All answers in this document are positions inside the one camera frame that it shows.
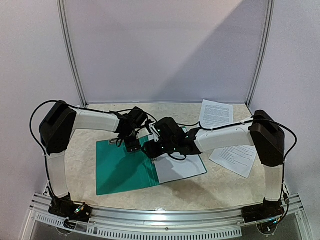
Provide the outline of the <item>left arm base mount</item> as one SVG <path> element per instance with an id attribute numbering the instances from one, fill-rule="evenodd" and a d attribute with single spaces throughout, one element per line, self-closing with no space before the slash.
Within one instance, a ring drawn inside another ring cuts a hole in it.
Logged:
<path id="1" fill-rule="evenodd" d="M 68 194 L 62 198 L 53 197 L 48 212 L 71 221 L 88 223 L 92 210 L 85 202 L 72 201 L 71 195 Z"/>

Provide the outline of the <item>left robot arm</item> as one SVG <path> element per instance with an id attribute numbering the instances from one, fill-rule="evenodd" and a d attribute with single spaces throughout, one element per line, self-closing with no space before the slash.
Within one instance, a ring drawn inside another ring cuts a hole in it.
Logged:
<path id="1" fill-rule="evenodd" d="M 65 154 L 72 134 L 76 130 L 97 130 L 117 134 L 118 144 L 124 144 L 127 152 L 141 149 L 137 138 L 138 130 L 148 120 L 140 108 L 125 111 L 124 114 L 110 111 L 77 108 L 64 101 L 57 101 L 39 126 L 40 141 L 45 149 L 48 180 L 51 191 L 58 200 L 55 209 L 63 216 L 74 213 L 74 205 L 64 197 L 69 195 Z"/>

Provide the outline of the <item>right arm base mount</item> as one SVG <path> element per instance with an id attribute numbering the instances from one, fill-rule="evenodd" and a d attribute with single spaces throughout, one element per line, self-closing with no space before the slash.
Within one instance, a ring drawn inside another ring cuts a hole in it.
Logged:
<path id="1" fill-rule="evenodd" d="M 241 209 L 241 216 L 245 223 L 273 220 L 273 224 L 279 224 L 289 212 L 289 200 L 285 200 L 284 203 L 281 200 L 268 201 L 264 199 L 263 203 L 244 206 Z"/>

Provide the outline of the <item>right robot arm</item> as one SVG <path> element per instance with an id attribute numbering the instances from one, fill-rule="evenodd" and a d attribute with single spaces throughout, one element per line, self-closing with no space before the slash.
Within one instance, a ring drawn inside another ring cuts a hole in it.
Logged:
<path id="1" fill-rule="evenodd" d="M 150 159 L 163 154 L 179 153 L 186 157 L 216 149 L 254 146 L 265 171 L 265 202 L 259 206 L 262 218 L 278 210 L 285 162 L 285 133 L 263 110 L 257 110 L 249 120 L 215 128 L 202 126 L 184 131 L 172 117 L 150 124 L 153 138 L 145 142 L 142 152 Z"/>

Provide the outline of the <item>folder cover metal clip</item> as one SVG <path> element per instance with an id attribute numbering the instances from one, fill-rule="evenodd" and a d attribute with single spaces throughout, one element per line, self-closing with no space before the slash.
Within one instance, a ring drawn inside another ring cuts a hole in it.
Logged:
<path id="1" fill-rule="evenodd" d="M 108 144 L 112 145 L 112 144 L 118 144 L 120 142 L 120 140 L 118 138 L 112 138 L 108 140 Z"/>

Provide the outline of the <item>green file folder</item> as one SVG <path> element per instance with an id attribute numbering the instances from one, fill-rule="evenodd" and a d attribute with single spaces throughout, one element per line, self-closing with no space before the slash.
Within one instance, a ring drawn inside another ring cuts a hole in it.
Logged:
<path id="1" fill-rule="evenodd" d="M 124 193 L 161 185 L 154 161 L 141 150 L 127 152 L 108 140 L 96 142 L 96 194 Z"/>

